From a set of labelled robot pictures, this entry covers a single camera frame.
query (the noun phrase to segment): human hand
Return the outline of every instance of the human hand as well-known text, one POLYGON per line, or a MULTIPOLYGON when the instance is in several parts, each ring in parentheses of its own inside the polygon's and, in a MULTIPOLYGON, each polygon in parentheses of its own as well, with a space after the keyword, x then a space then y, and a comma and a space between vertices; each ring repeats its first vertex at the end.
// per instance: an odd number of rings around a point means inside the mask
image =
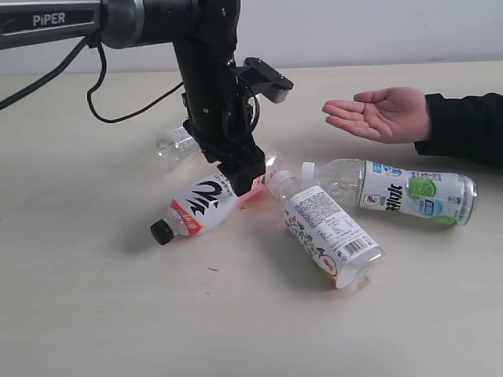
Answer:
POLYGON ((414 88, 359 93, 354 101, 328 101, 322 111, 328 124, 382 143, 426 141, 431 132, 426 97, 414 88))

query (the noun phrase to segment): lime graphic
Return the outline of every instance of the lime graphic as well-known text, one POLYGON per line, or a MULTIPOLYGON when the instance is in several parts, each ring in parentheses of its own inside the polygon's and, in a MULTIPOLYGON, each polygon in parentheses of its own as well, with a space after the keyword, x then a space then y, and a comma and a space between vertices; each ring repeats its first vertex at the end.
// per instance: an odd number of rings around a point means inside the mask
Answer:
POLYGON ((432 198, 435 196, 437 188, 435 183, 429 179, 411 178, 409 179, 409 187, 407 187, 407 194, 412 200, 419 200, 424 197, 432 198))
POLYGON ((451 218, 444 214, 440 214, 439 216, 434 216, 431 218, 434 221, 437 221, 444 225, 457 225, 457 220, 455 218, 451 218))

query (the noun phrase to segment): white wall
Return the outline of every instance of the white wall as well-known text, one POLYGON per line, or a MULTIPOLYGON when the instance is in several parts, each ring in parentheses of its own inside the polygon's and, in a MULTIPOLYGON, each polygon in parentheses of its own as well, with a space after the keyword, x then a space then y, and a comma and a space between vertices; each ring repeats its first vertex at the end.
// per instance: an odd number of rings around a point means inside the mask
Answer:
MULTIPOLYGON (((238 60, 276 68, 503 59, 503 0, 242 0, 238 60)), ((0 74, 43 73, 76 40, 0 51, 0 74)), ((110 71, 177 68, 169 45, 108 50, 110 71)), ((83 51, 69 71, 99 68, 83 51)))

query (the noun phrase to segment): table surface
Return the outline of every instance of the table surface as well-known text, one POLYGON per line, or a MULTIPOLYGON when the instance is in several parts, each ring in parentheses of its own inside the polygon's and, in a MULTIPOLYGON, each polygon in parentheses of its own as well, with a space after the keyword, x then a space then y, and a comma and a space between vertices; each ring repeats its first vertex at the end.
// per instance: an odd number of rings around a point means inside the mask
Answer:
MULTIPOLYGON (((464 228, 350 213, 387 252, 363 290, 340 297, 287 233, 266 193, 214 231, 166 247, 149 226, 215 171, 201 156, 167 172, 157 133, 183 119, 179 93, 107 125, 86 107, 96 75, 66 75, 0 113, 0 374, 4 376, 499 376, 503 369, 501 171, 418 156, 325 124, 321 106, 415 86, 450 97, 503 93, 503 63, 288 70, 265 101, 259 143, 284 167, 359 158, 455 171, 479 183, 464 228)), ((33 77, 0 78, 4 97, 33 77)), ((108 117, 173 86, 177 72, 109 75, 108 117)))

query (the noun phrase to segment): person's arm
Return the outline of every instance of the person's arm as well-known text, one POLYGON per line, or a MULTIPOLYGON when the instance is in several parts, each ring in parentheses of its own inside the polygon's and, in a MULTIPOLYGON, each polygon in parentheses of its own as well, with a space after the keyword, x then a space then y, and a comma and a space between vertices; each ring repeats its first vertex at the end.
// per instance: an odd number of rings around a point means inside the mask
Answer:
POLYGON ((449 156, 503 167, 503 96, 446 99, 426 96, 431 120, 427 141, 415 143, 423 156, 449 156))

